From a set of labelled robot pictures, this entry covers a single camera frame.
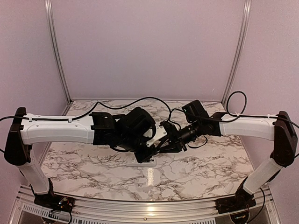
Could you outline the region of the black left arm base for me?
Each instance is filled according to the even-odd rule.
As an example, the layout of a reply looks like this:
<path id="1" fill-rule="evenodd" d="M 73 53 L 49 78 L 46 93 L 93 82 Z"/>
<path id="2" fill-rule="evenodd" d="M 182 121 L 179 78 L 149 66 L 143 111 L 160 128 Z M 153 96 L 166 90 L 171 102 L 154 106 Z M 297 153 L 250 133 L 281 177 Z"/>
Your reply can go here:
<path id="1" fill-rule="evenodd" d="M 46 208 L 50 208 L 53 211 L 58 210 L 58 211 L 71 213 L 74 206 L 75 199 L 70 196 L 55 194 L 53 189 L 53 183 L 50 180 L 50 178 L 48 180 L 49 180 L 49 191 L 46 194 L 37 194 L 33 191 L 33 188 L 31 188 L 35 196 L 34 203 Z"/>

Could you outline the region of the white battery cover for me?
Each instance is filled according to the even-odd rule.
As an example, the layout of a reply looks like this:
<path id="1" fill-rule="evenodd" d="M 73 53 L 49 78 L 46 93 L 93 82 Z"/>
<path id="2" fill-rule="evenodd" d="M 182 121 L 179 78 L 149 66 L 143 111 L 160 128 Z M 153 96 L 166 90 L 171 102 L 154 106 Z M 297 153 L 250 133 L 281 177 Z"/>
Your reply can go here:
<path id="1" fill-rule="evenodd" d="M 228 185 L 225 188 L 225 192 L 227 194 L 230 194 L 232 192 L 233 188 L 234 188 L 234 183 L 233 182 L 229 182 Z"/>

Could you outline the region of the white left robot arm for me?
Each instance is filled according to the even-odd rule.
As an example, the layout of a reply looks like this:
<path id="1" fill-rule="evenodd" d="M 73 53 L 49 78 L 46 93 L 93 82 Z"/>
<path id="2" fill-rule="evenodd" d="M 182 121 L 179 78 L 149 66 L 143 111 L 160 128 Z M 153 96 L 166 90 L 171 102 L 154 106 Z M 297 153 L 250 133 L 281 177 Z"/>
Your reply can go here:
<path id="1" fill-rule="evenodd" d="M 12 117 L 4 151 L 5 160 L 18 167 L 36 196 L 48 207 L 59 204 L 50 179 L 36 163 L 31 151 L 35 143 L 79 142 L 121 147 L 133 152 L 142 163 L 156 154 L 154 143 L 166 136 L 144 109 L 137 107 L 126 115 L 88 112 L 81 116 L 43 117 L 27 113 L 24 107 Z"/>

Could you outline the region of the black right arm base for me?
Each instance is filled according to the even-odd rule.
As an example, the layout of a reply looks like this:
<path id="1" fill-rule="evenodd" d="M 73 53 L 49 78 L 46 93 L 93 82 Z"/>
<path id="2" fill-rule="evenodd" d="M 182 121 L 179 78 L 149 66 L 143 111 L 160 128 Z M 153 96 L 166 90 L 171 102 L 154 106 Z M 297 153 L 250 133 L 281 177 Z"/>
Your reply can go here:
<path id="1" fill-rule="evenodd" d="M 238 187 L 234 196 L 220 198 L 215 201 L 219 214 L 249 209 L 256 206 L 254 196 L 243 189 L 243 183 Z"/>

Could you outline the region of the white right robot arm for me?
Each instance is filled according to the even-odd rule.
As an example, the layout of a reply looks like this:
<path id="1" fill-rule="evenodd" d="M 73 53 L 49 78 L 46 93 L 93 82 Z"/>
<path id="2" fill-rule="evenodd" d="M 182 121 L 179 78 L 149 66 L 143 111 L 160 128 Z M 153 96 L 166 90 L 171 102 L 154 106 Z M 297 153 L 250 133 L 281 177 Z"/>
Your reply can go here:
<path id="1" fill-rule="evenodd" d="M 160 145 L 160 153 L 185 150 L 186 144 L 202 135 L 240 135 L 273 141 L 274 148 L 270 157 L 243 180 L 232 197 L 231 204 L 236 209 L 243 208 L 260 187 L 274 179 L 282 168 L 290 166 L 296 158 L 296 125 L 287 112 L 280 111 L 277 115 L 264 116 L 216 112 L 209 116 L 198 100 L 183 106 L 181 111 L 189 125 L 178 130 L 168 121 L 161 122 L 162 131 L 155 134 L 155 139 L 161 144 L 168 141 L 169 146 Z"/>

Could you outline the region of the white remote control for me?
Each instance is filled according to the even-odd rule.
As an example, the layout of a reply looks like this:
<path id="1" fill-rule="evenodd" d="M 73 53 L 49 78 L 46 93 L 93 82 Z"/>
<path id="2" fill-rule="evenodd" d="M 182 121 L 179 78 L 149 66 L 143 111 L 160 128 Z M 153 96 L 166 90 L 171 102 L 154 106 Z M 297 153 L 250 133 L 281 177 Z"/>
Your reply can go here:
<path id="1" fill-rule="evenodd" d="M 126 162 L 127 167 L 155 167 L 157 165 L 157 161 L 154 159 L 146 160 L 142 163 L 139 163 L 136 159 L 131 159 Z"/>

